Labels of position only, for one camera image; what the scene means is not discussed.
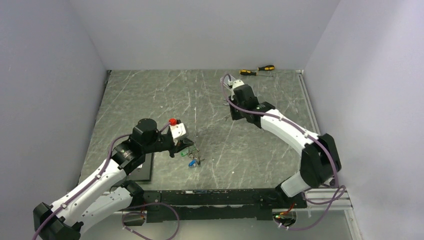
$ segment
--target green marble table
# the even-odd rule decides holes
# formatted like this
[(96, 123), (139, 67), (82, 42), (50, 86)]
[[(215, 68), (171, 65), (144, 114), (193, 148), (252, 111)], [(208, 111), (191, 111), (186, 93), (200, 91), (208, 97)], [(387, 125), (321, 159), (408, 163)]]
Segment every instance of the green marble table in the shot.
[(227, 72), (252, 86), (259, 102), (312, 130), (295, 70), (275, 70), (273, 77), (240, 76), (237, 70), (112, 71), (80, 182), (105, 159), (111, 140), (130, 133), (142, 118), (154, 119), (158, 128), (169, 118), (181, 119), (205, 158), (188, 168), (188, 157), (155, 154), (151, 182), (140, 183), (145, 190), (273, 188), (293, 175), (300, 162), (294, 149), (245, 119), (232, 121), (220, 86)]

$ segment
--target robotic arm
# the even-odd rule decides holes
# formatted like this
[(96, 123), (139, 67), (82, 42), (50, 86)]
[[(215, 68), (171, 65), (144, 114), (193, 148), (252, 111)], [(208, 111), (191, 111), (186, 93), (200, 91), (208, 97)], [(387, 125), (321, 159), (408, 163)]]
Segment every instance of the robotic arm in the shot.
[(51, 205), (40, 203), (33, 211), (34, 228), (43, 240), (77, 240), (90, 227), (132, 203), (143, 202), (143, 189), (125, 181), (113, 193), (102, 196), (146, 160), (146, 154), (169, 151), (169, 156), (192, 146), (186, 126), (171, 119), (161, 134), (153, 119), (141, 119), (128, 139), (117, 145), (86, 180)]
[(270, 103), (259, 103), (252, 88), (242, 80), (224, 78), (221, 84), (231, 90), (227, 99), (231, 118), (246, 118), (247, 122), (275, 134), (301, 156), (298, 172), (276, 187), (277, 191), (284, 193), (283, 198), (291, 198), (310, 188), (317, 188), (331, 178), (334, 172), (340, 171), (342, 165), (333, 137), (308, 131), (282, 115)]

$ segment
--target white wall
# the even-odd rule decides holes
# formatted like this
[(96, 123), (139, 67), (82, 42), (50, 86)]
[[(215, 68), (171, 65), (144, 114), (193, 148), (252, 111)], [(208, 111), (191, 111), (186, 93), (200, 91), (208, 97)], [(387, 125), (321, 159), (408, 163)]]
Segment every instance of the white wall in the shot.
[(304, 69), (340, 0), (71, 0), (107, 69)]
[(34, 207), (78, 182), (106, 70), (73, 11), (0, 2), (1, 239), (31, 239)]
[(366, 240), (424, 239), (424, 2), (342, 0), (306, 68)]

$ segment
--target red button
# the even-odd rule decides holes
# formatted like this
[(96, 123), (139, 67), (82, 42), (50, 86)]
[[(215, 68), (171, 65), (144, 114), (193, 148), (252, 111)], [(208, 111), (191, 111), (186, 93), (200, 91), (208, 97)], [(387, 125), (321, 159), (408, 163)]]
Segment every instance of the red button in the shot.
[(170, 122), (170, 125), (171, 125), (171, 126), (175, 126), (175, 125), (177, 125), (177, 120), (176, 120), (175, 118), (171, 118), (171, 119), (169, 120), (169, 122)]

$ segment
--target screwdriver handle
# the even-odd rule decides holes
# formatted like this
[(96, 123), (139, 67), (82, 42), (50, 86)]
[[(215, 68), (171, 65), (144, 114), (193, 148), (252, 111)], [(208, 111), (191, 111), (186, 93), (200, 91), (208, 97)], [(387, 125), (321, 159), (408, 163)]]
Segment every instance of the screwdriver handle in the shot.
[(272, 71), (274, 69), (276, 69), (274, 65), (266, 65), (257, 68), (258, 71)]
[(240, 70), (240, 75), (243, 75), (243, 76), (256, 76), (257, 73), (254, 72), (254, 71), (249, 71), (249, 70), (246, 70), (246, 69), (242, 69), (242, 70)]

